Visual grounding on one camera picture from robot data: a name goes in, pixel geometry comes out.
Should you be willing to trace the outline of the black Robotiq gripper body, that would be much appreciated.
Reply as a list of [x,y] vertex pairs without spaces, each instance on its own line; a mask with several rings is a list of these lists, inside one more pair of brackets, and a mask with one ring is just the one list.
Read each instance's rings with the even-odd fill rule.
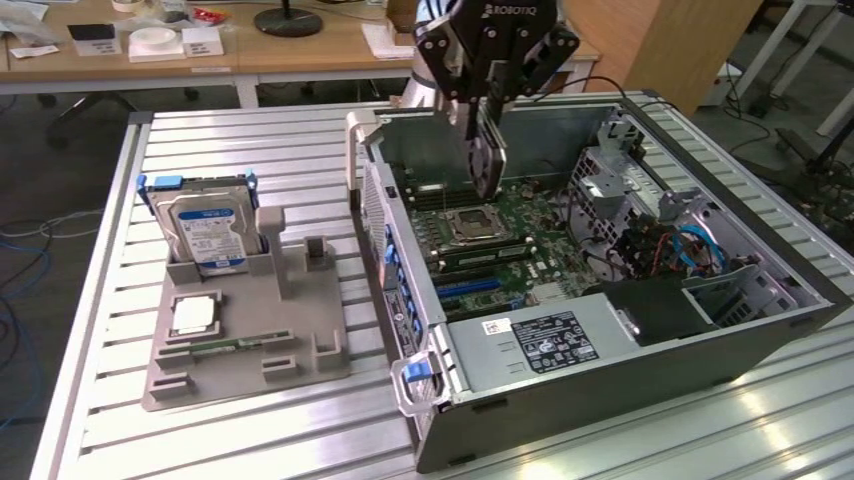
[[447,19],[479,21],[474,47],[479,97],[510,99],[512,74],[523,50],[557,24],[565,24],[555,1],[452,1]]

